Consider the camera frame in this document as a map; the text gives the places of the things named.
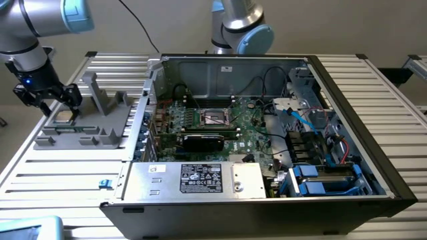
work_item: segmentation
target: warning label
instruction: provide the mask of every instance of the warning label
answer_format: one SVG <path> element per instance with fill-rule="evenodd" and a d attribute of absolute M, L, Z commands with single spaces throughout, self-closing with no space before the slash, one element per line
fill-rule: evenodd
<path fill-rule="evenodd" d="M 180 185 L 183 194 L 221 193 L 223 175 L 220 164 L 180 165 Z"/>

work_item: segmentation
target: blue tab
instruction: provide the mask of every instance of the blue tab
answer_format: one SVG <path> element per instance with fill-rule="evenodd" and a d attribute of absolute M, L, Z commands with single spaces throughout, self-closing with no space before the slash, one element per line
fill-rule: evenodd
<path fill-rule="evenodd" d="M 303 184 L 306 184 L 308 194 L 311 194 L 311 195 L 324 195 L 327 193 L 322 182 L 310 181 L 310 182 L 304 182 Z"/>
<path fill-rule="evenodd" d="M 112 183 L 113 181 L 112 180 L 108 180 L 108 179 L 103 179 L 99 181 L 99 188 L 100 189 L 112 189 Z"/>
<path fill-rule="evenodd" d="M 300 174 L 303 177 L 318 177 L 319 176 L 316 166 L 304 165 L 304 166 L 298 166 L 298 168 L 300 170 Z"/>
<path fill-rule="evenodd" d="M 294 167 L 294 173 L 295 173 L 295 177 L 300 177 L 302 173 L 300 173 L 300 168 L 299 167 Z"/>
<path fill-rule="evenodd" d="M 360 178 L 362 177 L 362 169 L 358 164 L 352 165 L 352 170 L 354 170 L 354 173 L 358 176 L 358 178 Z"/>
<path fill-rule="evenodd" d="M 299 187 L 299 192 L 300 192 L 300 194 L 302 194 L 302 195 L 307 195 L 307 188 L 306 188 L 304 183 L 300 184 L 298 187 Z"/>
<path fill-rule="evenodd" d="M 327 155 L 324 156 L 324 158 L 326 158 L 326 163 L 327 163 L 327 165 L 328 165 L 331 168 L 335 168 L 335 167 L 336 167 L 336 164 L 335 164 L 335 162 L 334 162 L 334 160 L 332 160 L 331 154 L 327 154 Z"/>

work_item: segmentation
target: blue latch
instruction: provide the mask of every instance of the blue latch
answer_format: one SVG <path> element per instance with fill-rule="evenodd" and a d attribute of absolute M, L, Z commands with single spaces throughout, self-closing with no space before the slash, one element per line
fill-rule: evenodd
<path fill-rule="evenodd" d="M 103 179 L 99 181 L 99 188 L 100 189 L 112 189 L 113 180 Z"/>
<path fill-rule="evenodd" d="M 307 165 L 307 166 L 298 166 L 298 168 L 300 170 L 300 174 L 303 177 L 318 177 L 319 176 L 316 166 Z"/>
<path fill-rule="evenodd" d="M 327 194 L 323 183 L 319 181 L 304 182 L 307 187 L 307 192 L 310 195 L 324 195 Z"/>
<path fill-rule="evenodd" d="M 327 155 L 324 156 L 324 159 L 326 159 L 326 164 L 327 164 L 331 168 L 335 168 L 335 167 L 336 167 L 336 164 L 335 164 L 335 162 L 334 162 L 334 160 L 332 160 L 331 154 L 327 154 Z"/>
<path fill-rule="evenodd" d="M 352 165 L 352 170 L 354 170 L 354 173 L 358 176 L 358 178 L 360 178 L 362 177 L 362 169 L 358 164 Z"/>

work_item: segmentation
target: metal rail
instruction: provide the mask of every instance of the metal rail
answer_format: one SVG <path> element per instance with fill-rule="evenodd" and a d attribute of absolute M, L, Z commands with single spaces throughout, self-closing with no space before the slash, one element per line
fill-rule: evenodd
<path fill-rule="evenodd" d="M 149 56 L 143 54 L 99 53 L 79 67 L 72 81 L 76 80 L 83 95 L 87 95 L 80 76 L 84 71 L 95 71 L 100 88 L 108 89 L 111 95 L 121 90 L 137 98 L 147 79 L 148 59 Z M 296 239 L 426 239 L 426 117 L 415 112 L 414 105 L 390 86 L 370 61 L 355 55 L 319 55 L 319 59 L 419 203 L 392 218 L 372 219 L 346 236 Z M 129 135 L 136 104 L 123 136 Z M 117 180 L 120 172 L 128 168 L 120 160 L 125 141 L 116 153 L 76 154 L 61 151 L 47 157 L 32 150 L 31 144 L 44 122 L 43 118 L 0 175 L 0 222 L 52 214 L 63 219 L 68 239 L 124 239 L 99 210 L 99 203 L 113 196 L 115 189 L 99 190 L 97 183 L 100 179 Z"/>

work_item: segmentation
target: red cable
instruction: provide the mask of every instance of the red cable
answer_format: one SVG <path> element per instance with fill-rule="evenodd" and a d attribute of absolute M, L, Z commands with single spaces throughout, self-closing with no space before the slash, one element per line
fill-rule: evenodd
<path fill-rule="evenodd" d="M 346 159 L 347 159 L 347 156 L 348 156 L 348 152 L 350 152 L 350 146 L 348 146 L 348 142 L 344 140 L 344 138 L 340 140 L 344 145 L 346 145 L 346 153 L 344 153 L 344 156 L 342 157 L 342 160 L 340 160 L 340 164 L 344 164 L 346 163 Z"/>

